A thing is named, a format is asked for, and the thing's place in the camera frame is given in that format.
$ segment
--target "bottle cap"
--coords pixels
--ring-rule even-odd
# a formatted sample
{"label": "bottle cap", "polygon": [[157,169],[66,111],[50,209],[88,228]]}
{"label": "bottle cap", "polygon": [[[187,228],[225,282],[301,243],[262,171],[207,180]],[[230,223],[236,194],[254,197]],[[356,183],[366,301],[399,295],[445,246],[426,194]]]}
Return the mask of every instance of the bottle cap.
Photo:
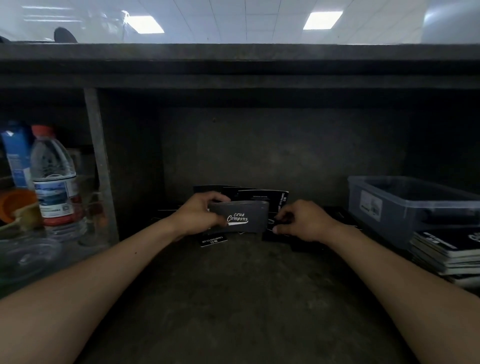
{"label": "bottle cap", "polygon": [[53,128],[46,125],[32,125],[32,132],[35,136],[51,136],[55,137]]}

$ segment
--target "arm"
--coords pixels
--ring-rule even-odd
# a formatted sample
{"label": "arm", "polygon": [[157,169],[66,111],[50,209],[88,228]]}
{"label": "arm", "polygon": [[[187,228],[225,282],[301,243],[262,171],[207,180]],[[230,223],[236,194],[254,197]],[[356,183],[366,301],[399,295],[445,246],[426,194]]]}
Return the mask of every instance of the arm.
{"label": "arm", "polygon": [[107,251],[0,300],[0,363],[73,363],[121,293],[172,241],[225,225],[196,194],[177,212]]}
{"label": "arm", "polygon": [[313,202],[285,206],[294,216],[275,233],[322,242],[359,275],[422,364],[478,363],[480,299],[335,221]]}

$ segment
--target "clear plastic box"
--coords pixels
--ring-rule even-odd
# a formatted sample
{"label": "clear plastic box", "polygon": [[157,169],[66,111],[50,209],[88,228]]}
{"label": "clear plastic box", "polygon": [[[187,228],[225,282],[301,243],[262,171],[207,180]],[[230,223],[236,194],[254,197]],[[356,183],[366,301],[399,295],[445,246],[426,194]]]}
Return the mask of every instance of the clear plastic box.
{"label": "clear plastic box", "polygon": [[349,212],[401,249],[414,231],[480,226],[480,196],[400,176],[350,176]]}

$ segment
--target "hand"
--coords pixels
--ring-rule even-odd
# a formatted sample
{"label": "hand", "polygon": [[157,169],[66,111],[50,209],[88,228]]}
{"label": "hand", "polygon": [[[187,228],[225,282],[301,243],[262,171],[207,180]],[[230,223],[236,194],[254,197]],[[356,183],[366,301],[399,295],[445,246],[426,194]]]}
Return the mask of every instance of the hand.
{"label": "hand", "polygon": [[289,213],[293,215],[292,223],[275,226],[275,234],[294,235],[306,242],[324,243],[329,232],[342,225],[312,201],[298,200],[291,205],[285,205],[275,218],[286,222]]}
{"label": "hand", "polygon": [[226,226],[227,220],[213,212],[208,212],[208,203],[212,200],[228,202],[230,199],[220,192],[194,194],[175,213],[166,218],[174,227],[179,240],[185,235],[203,232],[215,225]]}

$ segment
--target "stack of booklets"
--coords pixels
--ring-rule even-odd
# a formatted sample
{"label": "stack of booklets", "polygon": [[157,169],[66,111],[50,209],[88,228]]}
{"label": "stack of booklets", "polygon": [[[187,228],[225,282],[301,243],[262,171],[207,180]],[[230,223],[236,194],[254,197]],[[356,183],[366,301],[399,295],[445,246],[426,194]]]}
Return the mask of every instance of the stack of booklets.
{"label": "stack of booklets", "polygon": [[414,233],[414,263],[463,288],[480,287],[480,228]]}

